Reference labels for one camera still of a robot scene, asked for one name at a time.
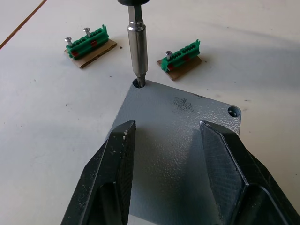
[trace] brown cardboard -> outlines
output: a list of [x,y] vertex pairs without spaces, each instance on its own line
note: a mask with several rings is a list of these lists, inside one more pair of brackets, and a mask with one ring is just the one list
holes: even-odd
[[[157,64],[161,67],[162,60],[157,61]],[[200,65],[202,60],[197,56],[190,61],[187,61],[186,63],[182,64],[180,67],[175,68],[172,71],[168,71],[166,74],[170,77],[172,81],[175,81],[179,77],[183,76],[190,70],[194,69],[196,66]]]
[[89,54],[85,55],[79,60],[74,60],[70,58],[67,49],[65,50],[65,53],[67,54],[68,58],[75,63],[75,65],[77,65],[79,68],[84,68],[88,64],[98,59],[101,55],[104,55],[105,53],[112,50],[115,46],[117,46],[117,43],[111,39],[108,39],[108,42],[106,42],[104,45],[95,49],[94,51],[90,52]]

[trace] mounting hole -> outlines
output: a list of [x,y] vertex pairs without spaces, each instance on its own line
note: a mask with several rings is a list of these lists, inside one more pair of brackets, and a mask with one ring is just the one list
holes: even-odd
[[230,106],[228,108],[228,113],[232,117],[238,117],[240,115],[240,109],[238,107],[235,107],[235,106]]
[[133,82],[132,82],[132,84],[133,84],[133,86],[135,86],[136,88],[143,88],[143,87],[144,87],[144,86],[139,87],[139,86],[137,85],[137,79],[134,79]]

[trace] metal plate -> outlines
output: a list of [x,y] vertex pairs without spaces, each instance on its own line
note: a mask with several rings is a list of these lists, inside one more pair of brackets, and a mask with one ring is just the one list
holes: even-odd
[[240,110],[232,117],[230,106],[151,81],[131,85],[112,126],[136,122],[131,215],[159,225],[221,224],[198,128],[207,120],[239,134]]

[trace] white surface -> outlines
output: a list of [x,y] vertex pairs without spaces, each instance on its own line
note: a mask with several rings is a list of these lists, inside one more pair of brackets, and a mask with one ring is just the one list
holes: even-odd
[[2,0],[0,7],[0,44],[43,0]]
[[[299,7],[297,0],[152,0],[142,8],[146,78],[240,107],[242,141],[298,212]],[[64,38],[102,24],[119,45],[78,69]],[[0,51],[0,224],[61,222],[135,78],[127,25],[117,0],[51,0]],[[171,81],[156,61],[197,38],[202,65]]]

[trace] terminal block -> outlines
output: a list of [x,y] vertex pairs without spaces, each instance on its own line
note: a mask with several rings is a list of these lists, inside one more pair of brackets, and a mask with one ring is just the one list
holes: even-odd
[[180,49],[175,53],[169,52],[171,54],[167,55],[167,57],[163,58],[162,60],[162,70],[165,72],[172,71],[175,68],[184,64],[186,61],[189,61],[192,58],[196,57],[200,54],[199,47],[200,41],[197,39],[195,42]]
[[77,60],[86,54],[94,51],[99,46],[108,42],[108,34],[106,26],[102,25],[102,28],[95,30],[94,32],[87,32],[87,35],[81,39],[74,41],[66,46],[67,52],[70,58]]

